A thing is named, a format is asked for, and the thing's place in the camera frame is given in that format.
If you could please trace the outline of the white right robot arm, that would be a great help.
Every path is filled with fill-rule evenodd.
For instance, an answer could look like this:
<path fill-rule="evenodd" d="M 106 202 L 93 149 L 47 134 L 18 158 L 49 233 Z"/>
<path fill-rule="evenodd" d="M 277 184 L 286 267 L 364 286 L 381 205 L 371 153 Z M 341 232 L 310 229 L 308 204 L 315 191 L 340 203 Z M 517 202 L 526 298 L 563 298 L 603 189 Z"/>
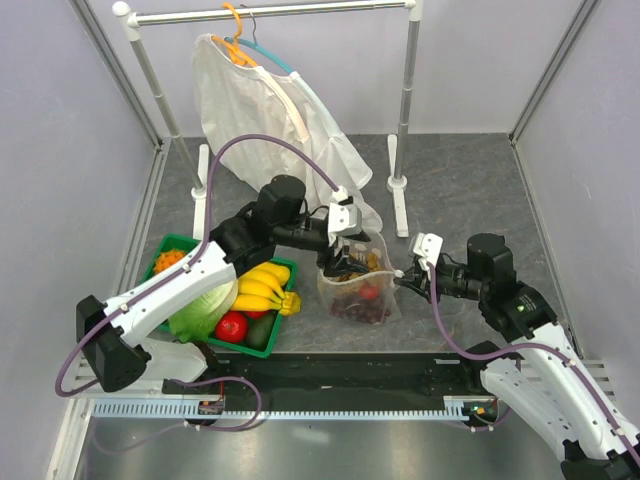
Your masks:
<path fill-rule="evenodd" d="M 425 298 L 438 315 L 443 296 L 477 303 L 486 323 L 506 342 L 464 350 L 458 368 L 467 392 L 503 401 L 555 453 L 567 479 L 636 479 L 639 429 L 621 413 L 572 347 L 549 303 L 520 281 L 504 237 L 480 233 L 467 241 L 464 263 L 442 251 L 436 234 L 411 242 L 413 265 L 398 285 Z"/>

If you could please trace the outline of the clear dotted zip top bag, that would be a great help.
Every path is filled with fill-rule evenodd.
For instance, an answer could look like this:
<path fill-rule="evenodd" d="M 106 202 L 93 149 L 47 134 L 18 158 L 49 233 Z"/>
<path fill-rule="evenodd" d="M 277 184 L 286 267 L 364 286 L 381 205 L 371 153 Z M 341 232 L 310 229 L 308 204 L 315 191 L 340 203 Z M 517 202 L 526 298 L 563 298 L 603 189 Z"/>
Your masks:
<path fill-rule="evenodd" d="M 401 318 L 394 283 L 395 269 L 388 257 L 387 246 L 378 232 L 367 231 L 369 242 L 350 240 L 352 259 L 367 266 L 366 274 L 352 273 L 327 277 L 317 274 L 317 287 L 322 304 L 331 316 L 366 324 L 381 324 Z"/>

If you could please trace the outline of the purple grape bunch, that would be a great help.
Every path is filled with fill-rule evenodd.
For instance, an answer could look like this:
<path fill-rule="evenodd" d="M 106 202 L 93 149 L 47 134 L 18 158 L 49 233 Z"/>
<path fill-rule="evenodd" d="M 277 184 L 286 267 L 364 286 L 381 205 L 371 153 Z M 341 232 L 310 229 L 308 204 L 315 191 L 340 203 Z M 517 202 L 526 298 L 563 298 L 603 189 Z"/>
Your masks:
<path fill-rule="evenodd" d="M 381 298 L 342 298 L 335 299 L 329 313 L 337 318 L 366 324 L 384 323 L 392 314 Z"/>

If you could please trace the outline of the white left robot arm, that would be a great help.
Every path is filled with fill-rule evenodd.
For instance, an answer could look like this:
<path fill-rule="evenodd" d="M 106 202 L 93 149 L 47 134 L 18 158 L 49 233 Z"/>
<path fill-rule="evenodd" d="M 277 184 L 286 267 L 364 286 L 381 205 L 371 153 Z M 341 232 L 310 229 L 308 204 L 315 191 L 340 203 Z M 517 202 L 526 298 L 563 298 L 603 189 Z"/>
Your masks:
<path fill-rule="evenodd" d="M 356 272 L 345 240 L 367 240 L 362 213 L 344 189 L 334 192 L 324 218 L 303 213 L 305 186 L 288 175 L 274 177 L 255 201 L 221 222 L 175 265 L 125 294 L 100 301 L 89 295 L 76 305 L 76 337 L 95 384 L 107 393 L 139 380 L 153 355 L 143 347 L 161 323 L 212 289 L 270 260 L 276 247 L 317 253 L 327 273 Z"/>

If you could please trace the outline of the red yellow mango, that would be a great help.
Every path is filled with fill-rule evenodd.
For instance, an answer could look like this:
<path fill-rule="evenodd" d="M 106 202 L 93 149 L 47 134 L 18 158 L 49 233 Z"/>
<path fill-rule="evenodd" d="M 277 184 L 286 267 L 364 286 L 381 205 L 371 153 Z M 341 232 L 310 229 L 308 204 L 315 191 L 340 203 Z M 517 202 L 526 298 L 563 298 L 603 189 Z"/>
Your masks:
<path fill-rule="evenodd" d="M 358 290 L 358 295 L 364 300 L 372 301 L 379 297 L 380 290 L 374 285 L 365 283 Z"/>

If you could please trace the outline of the brown longan bunch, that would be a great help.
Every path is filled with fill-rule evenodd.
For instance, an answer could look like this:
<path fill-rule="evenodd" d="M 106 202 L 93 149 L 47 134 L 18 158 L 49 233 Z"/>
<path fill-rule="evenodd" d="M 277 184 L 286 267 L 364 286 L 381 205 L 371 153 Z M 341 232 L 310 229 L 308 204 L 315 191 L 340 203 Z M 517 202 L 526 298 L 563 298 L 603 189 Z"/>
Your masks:
<path fill-rule="evenodd" d="M 364 265 L 367 268 L 367 273 L 378 272 L 382 270 L 380 257 L 374 251 L 367 252 L 357 245 L 353 247 L 349 246 L 349 256 L 352 260 L 355 260 L 357 263 Z M 363 273 L 350 272 L 340 275 L 338 277 L 338 280 L 340 282 L 345 282 L 359 278 L 361 276 L 363 276 Z"/>

